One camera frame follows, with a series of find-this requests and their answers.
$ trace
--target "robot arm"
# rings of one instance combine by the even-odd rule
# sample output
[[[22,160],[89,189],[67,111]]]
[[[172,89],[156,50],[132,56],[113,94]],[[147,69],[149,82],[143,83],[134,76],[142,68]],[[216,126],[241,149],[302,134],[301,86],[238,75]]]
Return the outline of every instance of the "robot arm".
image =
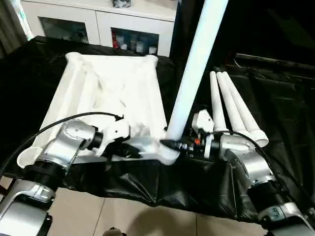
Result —
[[[221,159],[231,163],[269,236],[315,236],[312,226],[283,191],[267,161],[251,142],[226,133],[208,135],[213,131],[213,121],[206,110],[195,114],[192,128],[198,136],[196,139],[160,142],[193,158],[202,155],[203,160]]]
[[[52,223],[47,210],[78,152],[89,149],[102,154],[108,144],[128,138],[124,119],[103,132],[78,119],[63,123],[35,163],[26,166],[25,178],[15,182],[0,204],[0,236],[47,235]]]

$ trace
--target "tiled floor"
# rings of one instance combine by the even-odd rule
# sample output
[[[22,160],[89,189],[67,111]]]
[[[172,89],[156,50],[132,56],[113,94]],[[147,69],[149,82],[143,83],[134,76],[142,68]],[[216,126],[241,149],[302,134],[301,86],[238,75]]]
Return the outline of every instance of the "tiled floor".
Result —
[[[10,179],[3,178],[7,187]],[[256,224],[195,214],[166,207],[149,207],[124,199],[104,199],[58,189],[50,209],[49,236],[102,236],[111,227],[128,236],[263,236]]]

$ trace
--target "white pvc pipe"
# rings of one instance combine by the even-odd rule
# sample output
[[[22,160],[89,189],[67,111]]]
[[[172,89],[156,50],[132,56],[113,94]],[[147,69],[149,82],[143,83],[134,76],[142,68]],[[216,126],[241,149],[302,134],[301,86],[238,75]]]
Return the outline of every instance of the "white pvc pipe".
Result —
[[[223,72],[224,80],[226,81],[229,91],[232,95],[237,110],[242,118],[246,130],[251,134],[251,138],[258,143],[259,146],[264,147],[268,144],[269,140],[264,131],[262,131],[251,112],[249,111],[246,103],[242,99],[235,85],[233,84],[227,72]]]
[[[222,97],[225,103],[225,107],[226,107],[233,131],[236,131],[245,135],[249,135],[249,133],[246,131],[241,115],[239,114],[236,108],[236,105],[229,91],[229,87],[227,85],[224,75],[221,72],[218,72],[217,79],[220,85]]]
[[[228,0],[205,0],[166,138],[181,138]]]
[[[220,91],[217,82],[216,73],[210,72],[210,89],[211,89],[211,103],[212,103],[212,116],[215,124],[214,131],[226,131],[226,124],[223,114],[223,108],[220,98]]]

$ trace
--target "curtain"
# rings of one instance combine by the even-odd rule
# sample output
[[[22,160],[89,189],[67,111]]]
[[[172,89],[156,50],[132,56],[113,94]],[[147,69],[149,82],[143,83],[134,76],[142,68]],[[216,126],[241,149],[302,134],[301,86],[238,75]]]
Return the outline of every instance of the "curtain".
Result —
[[[27,42],[18,16],[9,0],[0,0],[0,58]]]

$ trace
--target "black tablecloth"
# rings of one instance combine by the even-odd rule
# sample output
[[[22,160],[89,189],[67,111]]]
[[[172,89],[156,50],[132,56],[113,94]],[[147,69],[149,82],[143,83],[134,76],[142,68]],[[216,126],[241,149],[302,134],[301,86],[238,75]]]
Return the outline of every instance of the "black tablecloth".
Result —
[[[37,37],[0,61],[2,108],[2,158],[8,156],[30,133],[37,131],[66,66],[64,55],[137,56],[113,48]],[[165,115],[169,120],[182,70],[168,58],[159,57],[157,76]],[[314,199],[315,181],[315,80],[279,73],[229,70],[236,87],[270,143],[265,148],[279,159]],[[209,74],[205,76],[192,113],[207,108],[211,113]],[[282,175],[301,207],[308,207],[292,181]],[[137,200],[207,215],[247,222],[256,213],[234,169],[223,161],[205,163],[179,158],[172,166],[157,161],[73,165],[64,186],[101,197]],[[21,174],[16,164],[8,176]]]

